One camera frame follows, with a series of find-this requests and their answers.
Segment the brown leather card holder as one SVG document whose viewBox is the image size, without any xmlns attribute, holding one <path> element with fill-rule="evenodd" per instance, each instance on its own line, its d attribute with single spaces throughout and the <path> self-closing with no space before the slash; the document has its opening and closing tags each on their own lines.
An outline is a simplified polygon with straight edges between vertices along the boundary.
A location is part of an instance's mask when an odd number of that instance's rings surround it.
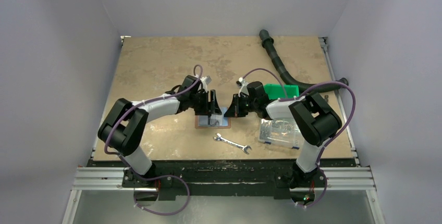
<svg viewBox="0 0 442 224">
<path fill-rule="evenodd" d="M 221 115 L 211 116 L 196 116 L 195 128 L 213 128 L 213 129 L 228 129 L 231 127 L 231 121 L 229 118 L 224 117 L 224 113 L 227 111 L 227 107 L 221 107 Z"/>
</svg>

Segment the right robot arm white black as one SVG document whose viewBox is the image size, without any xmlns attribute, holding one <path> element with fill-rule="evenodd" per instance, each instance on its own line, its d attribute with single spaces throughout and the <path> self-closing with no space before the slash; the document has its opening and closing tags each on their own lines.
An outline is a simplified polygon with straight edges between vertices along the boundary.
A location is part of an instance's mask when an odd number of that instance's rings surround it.
<svg viewBox="0 0 442 224">
<path fill-rule="evenodd" d="M 244 88 L 245 92 L 233 95 L 224 116 L 239 118 L 254 112 L 265 120 L 293 119 L 304 144 L 292 165 L 291 176 L 286 179 L 287 184 L 291 189 L 310 184 L 319 171 L 325 143 L 335 137 L 342 127 L 340 117 L 317 92 L 299 99 L 270 99 L 259 81 L 248 83 Z"/>
</svg>

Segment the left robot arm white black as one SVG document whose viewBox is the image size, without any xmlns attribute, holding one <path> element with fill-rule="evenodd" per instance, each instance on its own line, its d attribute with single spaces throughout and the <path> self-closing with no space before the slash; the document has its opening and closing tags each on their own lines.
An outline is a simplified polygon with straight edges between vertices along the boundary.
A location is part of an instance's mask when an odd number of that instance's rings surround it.
<svg viewBox="0 0 442 224">
<path fill-rule="evenodd" d="M 209 77 L 188 75 L 181 85 L 174 86 L 159 97 L 141 102 L 118 99 L 101 123 L 97 137 L 105 144 L 104 151 L 114 149 L 136 173 L 135 180 L 143 187 L 155 182 L 155 165 L 142 150 L 140 143 L 145 125 L 164 116 L 176 115 L 187 109 L 196 116 L 221 115 L 215 90 L 208 90 Z"/>
</svg>

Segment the silver open-end wrench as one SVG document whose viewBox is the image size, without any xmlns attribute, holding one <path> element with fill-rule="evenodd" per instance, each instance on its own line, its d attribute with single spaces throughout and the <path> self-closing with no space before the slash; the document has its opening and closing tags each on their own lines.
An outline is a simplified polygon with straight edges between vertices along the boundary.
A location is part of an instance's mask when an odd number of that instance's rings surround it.
<svg viewBox="0 0 442 224">
<path fill-rule="evenodd" d="M 233 147 L 239 148 L 240 150 L 242 150 L 247 155 L 249 155 L 249 150 L 252 150 L 251 146 L 249 146 L 249 145 L 241 145 L 241 144 L 238 144 L 238 143 L 233 142 L 231 140 L 228 140 L 228 139 L 222 137 L 222 135 L 220 133 L 216 133 L 215 136 L 213 137 L 213 140 L 214 141 L 223 142 L 223 143 L 229 144 L 229 145 L 231 145 Z"/>
</svg>

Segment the green plastic bin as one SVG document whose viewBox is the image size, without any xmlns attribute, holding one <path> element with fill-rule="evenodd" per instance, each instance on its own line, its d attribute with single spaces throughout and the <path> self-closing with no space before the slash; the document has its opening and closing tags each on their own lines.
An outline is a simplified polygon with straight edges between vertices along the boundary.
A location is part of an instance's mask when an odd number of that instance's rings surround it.
<svg viewBox="0 0 442 224">
<path fill-rule="evenodd" d="M 266 84 L 264 85 L 264 90 L 268 95 L 269 99 L 279 99 L 286 98 L 286 95 L 289 98 L 298 97 L 300 95 L 299 87 L 297 85 L 287 85 L 284 84 L 284 89 L 280 84 Z"/>
</svg>

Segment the clear plastic screw box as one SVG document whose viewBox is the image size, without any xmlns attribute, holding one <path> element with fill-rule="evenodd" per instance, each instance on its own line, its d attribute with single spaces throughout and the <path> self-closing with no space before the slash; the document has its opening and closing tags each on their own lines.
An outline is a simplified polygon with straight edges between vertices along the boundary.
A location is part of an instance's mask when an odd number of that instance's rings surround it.
<svg viewBox="0 0 442 224">
<path fill-rule="evenodd" d="M 304 138 L 292 118 L 262 119 L 258 141 L 299 150 L 304 143 Z"/>
</svg>

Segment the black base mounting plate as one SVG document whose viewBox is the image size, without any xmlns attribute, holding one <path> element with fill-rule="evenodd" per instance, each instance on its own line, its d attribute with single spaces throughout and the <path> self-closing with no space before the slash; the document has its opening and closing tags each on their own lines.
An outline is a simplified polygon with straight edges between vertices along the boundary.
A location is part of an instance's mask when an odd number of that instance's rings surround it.
<svg viewBox="0 0 442 224">
<path fill-rule="evenodd" d="M 315 200 L 333 179 L 346 179 L 356 168 L 349 159 L 326 159 L 311 183 L 291 189 L 287 178 L 295 159 L 159 160 L 154 178 L 125 169 L 122 187 L 156 190 L 159 200 L 177 196 L 271 197 L 275 200 Z"/>
</svg>

